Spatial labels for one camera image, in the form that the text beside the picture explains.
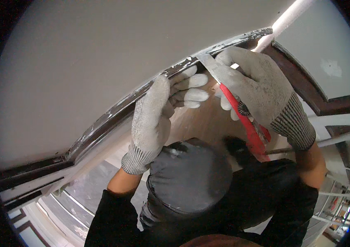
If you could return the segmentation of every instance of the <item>glove cuff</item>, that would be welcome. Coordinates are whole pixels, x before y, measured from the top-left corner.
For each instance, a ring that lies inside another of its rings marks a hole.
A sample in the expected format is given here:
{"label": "glove cuff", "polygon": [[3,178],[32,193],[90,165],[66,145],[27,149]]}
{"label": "glove cuff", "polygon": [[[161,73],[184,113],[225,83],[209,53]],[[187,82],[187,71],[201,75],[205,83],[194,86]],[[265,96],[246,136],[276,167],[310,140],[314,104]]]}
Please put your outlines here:
{"label": "glove cuff", "polygon": [[286,107],[270,126],[278,134],[287,137],[295,151],[308,150],[315,142],[315,129],[308,121],[296,92],[292,92]]}
{"label": "glove cuff", "polygon": [[145,152],[131,141],[128,153],[123,156],[121,161],[123,170],[132,175],[144,173],[149,169],[149,164],[158,156],[161,149],[162,147],[155,151]]}

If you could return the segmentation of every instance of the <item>wooden floor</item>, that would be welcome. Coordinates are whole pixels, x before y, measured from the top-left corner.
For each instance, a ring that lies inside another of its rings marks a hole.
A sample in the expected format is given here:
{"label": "wooden floor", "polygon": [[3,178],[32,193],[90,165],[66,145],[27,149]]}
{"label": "wooden floor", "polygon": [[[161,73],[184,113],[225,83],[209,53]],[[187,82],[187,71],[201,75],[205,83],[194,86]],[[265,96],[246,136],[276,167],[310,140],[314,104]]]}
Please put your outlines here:
{"label": "wooden floor", "polygon": [[[166,142],[166,146],[176,141],[187,140],[197,137],[211,144],[217,150],[227,154],[224,148],[222,138],[230,135],[246,140],[245,129],[240,121],[233,121],[230,118],[230,112],[220,107],[220,99],[215,97],[215,92],[219,85],[216,80],[206,72],[209,77],[207,85],[202,89],[209,93],[209,98],[197,109],[188,109],[186,107],[176,108],[171,117],[171,133]],[[287,147],[286,139],[270,131],[272,140],[266,149],[277,149]],[[114,152],[108,153],[105,159],[110,164],[120,168],[120,161],[123,155],[128,151],[131,136],[125,137],[125,140],[119,141]],[[284,155],[270,155],[271,160],[282,158]],[[233,169],[237,169],[234,160],[229,157]]]}

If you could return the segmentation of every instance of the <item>wall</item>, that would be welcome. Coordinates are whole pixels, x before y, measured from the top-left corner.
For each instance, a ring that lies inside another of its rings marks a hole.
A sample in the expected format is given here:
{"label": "wall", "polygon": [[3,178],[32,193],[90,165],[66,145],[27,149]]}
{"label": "wall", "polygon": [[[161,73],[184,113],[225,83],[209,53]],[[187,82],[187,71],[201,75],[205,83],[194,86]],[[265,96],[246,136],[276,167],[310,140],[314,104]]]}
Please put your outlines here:
{"label": "wall", "polygon": [[64,152],[163,69],[292,2],[35,1],[0,58],[0,170]]}
{"label": "wall", "polygon": [[350,95],[350,28],[330,0],[316,1],[276,38],[328,99]]}

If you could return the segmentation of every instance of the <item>scraper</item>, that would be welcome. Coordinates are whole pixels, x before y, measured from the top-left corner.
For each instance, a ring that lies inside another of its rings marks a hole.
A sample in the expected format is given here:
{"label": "scraper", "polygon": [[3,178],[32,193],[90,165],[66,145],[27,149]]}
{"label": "scraper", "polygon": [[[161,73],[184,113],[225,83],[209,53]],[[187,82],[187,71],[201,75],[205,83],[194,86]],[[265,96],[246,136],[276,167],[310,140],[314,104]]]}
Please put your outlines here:
{"label": "scraper", "polygon": [[210,54],[201,54],[196,56],[197,59],[202,63],[203,66],[210,72],[212,77],[218,82],[220,89],[223,94],[230,102],[232,108],[237,113],[241,123],[245,126],[247,132],[247,147],[249,151],[256,157],[256,159],[260,162],[270,161],[270,158],[265,154],[266,148],[264,142],[270,142],[271,136],[268,130],[256,123],[256,120],[253,122],[249,121],[248,117],[242,115],[238,110],[239,102],[233,96],[233,94],[228,90],[228,88],[223,84],[224,78],[216,73],[216,68],[221,66],[218,62]]}

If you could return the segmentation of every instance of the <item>gray work glove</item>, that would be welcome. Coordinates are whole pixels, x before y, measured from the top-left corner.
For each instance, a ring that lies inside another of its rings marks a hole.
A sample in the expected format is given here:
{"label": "gray work glove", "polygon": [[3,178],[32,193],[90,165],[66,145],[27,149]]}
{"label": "gray work glove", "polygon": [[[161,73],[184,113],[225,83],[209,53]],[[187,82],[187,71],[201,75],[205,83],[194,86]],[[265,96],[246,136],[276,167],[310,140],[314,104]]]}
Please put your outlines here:
{"label": "gray work glove", "polygon": [[[216,68],[223,84],[241,99],[259,124],[287,137],[295,150],[314,144],[314,127],[292,85],[269,56],[228,47],[215,60],[223,65]],[[238,64],[242,73],[231,68],[233,64]],[[225,97],[221,97],[221,106],[224,110],[231,108]]]}
{"label": "gray work glove", "polygon": [[122,168],[129,174],[142,174],[158,156],[168,140],[171,129],[169,118],[175,107],[197,108],[208,99],[206,91],[194,87],[208,82],[204,74],[196,74],[197,67],[191,67],[169,81],[158,76],[153,85],[135,105],[132,120],[132,140],[121,161]]}

